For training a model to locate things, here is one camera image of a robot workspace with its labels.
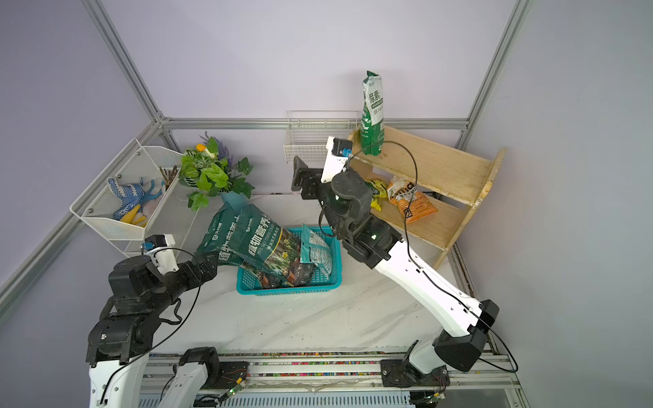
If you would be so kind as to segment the teal white fertilizer bag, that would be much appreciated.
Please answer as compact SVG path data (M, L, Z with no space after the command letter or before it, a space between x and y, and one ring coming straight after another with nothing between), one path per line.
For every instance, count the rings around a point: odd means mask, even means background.
M333 257L330 246L322 235L303 225L300 235L300 263L313 265L320 274L328 279L333 272Z

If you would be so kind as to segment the dark green soil bag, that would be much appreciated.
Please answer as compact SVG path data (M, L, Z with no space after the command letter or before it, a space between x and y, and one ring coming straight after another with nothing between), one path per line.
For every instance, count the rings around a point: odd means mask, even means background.
M263 289L275 289L282 286L282 281L263 270L257 269L244 258L229 249L231 236L236 229L238 215L229 203L225 203L211 221L207 233L196 250L196 255L202 255L215 266L238 266L252 273Z
M301 241L253 204L238 214L229 249L246 262L282 281L282 287L303 287L316 272L300 263Z

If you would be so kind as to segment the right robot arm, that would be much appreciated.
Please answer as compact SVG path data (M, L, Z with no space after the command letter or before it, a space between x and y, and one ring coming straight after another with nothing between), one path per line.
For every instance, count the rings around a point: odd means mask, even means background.
M325 181L321 169L296 157L292 190L319 202L319 218L328 221L352 258L393 280L440 323L432 342L416 341L402 359L381 361L384 386L445 387L447 369L470 372L481 359L498 306L457 290L416 255L397 229L372 215L372 190L356 171L342 169Z

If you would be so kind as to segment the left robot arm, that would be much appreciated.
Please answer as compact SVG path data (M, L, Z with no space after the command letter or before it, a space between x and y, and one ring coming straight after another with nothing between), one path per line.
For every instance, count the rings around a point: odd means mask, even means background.
M112 296L88 335L92 407L136 407L151 352L159 347L155 333L169 307L181 296L214 279L213 260L194 257L184 263L158 259L161 250L122 260L108 281ZM218 407L246 387L245 361L221 363L216 348L185 351L163 388L161 407Z

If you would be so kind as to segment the yellow green small bag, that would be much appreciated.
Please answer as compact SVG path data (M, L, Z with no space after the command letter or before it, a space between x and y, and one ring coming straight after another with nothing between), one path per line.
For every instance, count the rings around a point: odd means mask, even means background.
M381 202L388 200L388 185L386 181L381 180L380 178L367 178L365 183L372 192L371 208L375 209L376 211L381 211Z

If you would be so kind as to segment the green white tall bag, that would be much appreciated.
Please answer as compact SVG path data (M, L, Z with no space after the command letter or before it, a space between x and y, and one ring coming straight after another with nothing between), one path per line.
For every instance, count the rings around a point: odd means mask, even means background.
M364 106L361 123L362 150L366 155L378 156L384 144L384 91L379 74L367 71L363 80Z

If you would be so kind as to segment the orange small bag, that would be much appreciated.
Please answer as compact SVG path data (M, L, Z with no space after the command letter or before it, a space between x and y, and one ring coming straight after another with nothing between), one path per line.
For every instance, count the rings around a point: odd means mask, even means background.
M389 183L389 202L395 205L408 224L436 214L438 209L412 181L394 176Z

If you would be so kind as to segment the teal vase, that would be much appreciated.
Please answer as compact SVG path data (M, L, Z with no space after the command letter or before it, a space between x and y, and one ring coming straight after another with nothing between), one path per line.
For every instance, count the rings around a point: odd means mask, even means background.
M248 198L243 193L236 193L229 191L220 195L225 204L229 204L231 208L239 214L241 210L248 205Z

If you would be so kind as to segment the yellow toy in rack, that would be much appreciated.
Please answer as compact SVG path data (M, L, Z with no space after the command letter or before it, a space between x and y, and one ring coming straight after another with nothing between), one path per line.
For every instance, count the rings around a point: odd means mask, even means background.
M147 217L141 209L141 205L136 205L132 210L122 216L120 221L125 224L145 227L147 223Z

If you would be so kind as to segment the white mesh tiered rack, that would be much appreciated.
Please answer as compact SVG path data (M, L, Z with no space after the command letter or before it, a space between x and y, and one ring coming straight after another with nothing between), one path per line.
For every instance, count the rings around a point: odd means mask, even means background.
M70 211L126 257L165 235L183 248L197 213L180 182L182 155L131 140L71 204Z

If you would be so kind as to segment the brown twigs bundle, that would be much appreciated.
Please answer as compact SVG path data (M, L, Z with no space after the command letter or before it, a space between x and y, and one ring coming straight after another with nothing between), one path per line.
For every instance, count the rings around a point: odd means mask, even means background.
M165 189L169 190L179 174L179 168L177 166L173 166L172 168L160 167L159 171L163 177Z

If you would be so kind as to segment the artificial green plant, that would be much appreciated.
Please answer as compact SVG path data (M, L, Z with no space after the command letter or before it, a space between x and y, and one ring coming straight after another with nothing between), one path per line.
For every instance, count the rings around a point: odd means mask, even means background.
M181 158L180 183L191 188L188 208L207 208L215 197L227 202L228 195L247 203L255 190L248 180L252 171L253 164L246 156L236 160L223 141L205 132Z

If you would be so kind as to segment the blue knitted glove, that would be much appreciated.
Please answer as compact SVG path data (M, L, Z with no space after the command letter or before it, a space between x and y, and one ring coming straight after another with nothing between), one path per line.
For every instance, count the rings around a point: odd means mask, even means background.
M114 197L121 202L113 214L113 218L118 221L136 205L141 205L142 209L146 203L158 199L165 191L164 180L161 178L151 180L149 185L143 182L120 185L115 178L108 178L107 182Z

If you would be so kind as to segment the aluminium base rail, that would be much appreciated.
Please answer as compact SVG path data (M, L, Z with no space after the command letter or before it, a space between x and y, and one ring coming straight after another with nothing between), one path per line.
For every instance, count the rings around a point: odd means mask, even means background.
M181 407L185 402L195 400L200 390L224 389L225 396L218 400L231 398L239 387L254 387L256 382L272 381L284 384L299 382L330 381L330 384L360 384L367 380L381 383L383 388L416 389L434 388L436 394L444 394L449 386L448 376L452 372L474 372L474 365L481 362L493 367L495 371L515 374L519 364L513 354L506 349L504 357L510 361L511 368L502 367L480 357L468 368L455 368L453 360L444 362L436 353L435 347L416 340L409 350L399 355L371 353L360 355L323 354L316 355L254 355L249 360L221 361L214 347L190 348L181 357L177 372L171 377L170 386L163 388L163 403L170 407ZM107 360L91 364L89 407L136 407L140 389L151 352L132 358L122 364L119 360ZM270 367L272 372L256 372L257 367Z

